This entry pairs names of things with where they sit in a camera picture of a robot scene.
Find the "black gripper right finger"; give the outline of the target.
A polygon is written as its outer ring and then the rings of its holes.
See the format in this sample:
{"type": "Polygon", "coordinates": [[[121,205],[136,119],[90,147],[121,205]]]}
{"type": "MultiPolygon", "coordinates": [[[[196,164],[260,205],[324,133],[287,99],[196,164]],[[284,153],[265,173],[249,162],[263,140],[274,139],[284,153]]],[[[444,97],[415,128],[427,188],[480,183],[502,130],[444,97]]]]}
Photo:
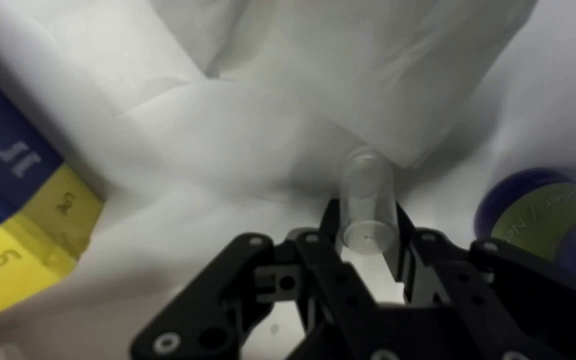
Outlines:
{"type": "Polygon", "coordinates": [[[576,276],[495,239],[467,248],[398,217],[385,265],[404,287],[388,315],[401,360],[576,360],[576,276]]]}

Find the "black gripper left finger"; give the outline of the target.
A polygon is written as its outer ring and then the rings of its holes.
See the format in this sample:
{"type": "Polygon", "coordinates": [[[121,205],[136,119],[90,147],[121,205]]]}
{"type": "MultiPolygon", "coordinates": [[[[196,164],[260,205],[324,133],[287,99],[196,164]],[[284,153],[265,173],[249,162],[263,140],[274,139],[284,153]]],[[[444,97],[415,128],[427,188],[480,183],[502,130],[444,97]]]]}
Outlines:
{"type": "Polygon", "coordinates": [[[129,360],[240,360],[245,340],[279,302],[301,321],[287,360],[370,360],[384,346],[377,306],[339,258],[339,202],[317,229],[276,244],[260,232],[235,237],[136,335],[129,360]]]}

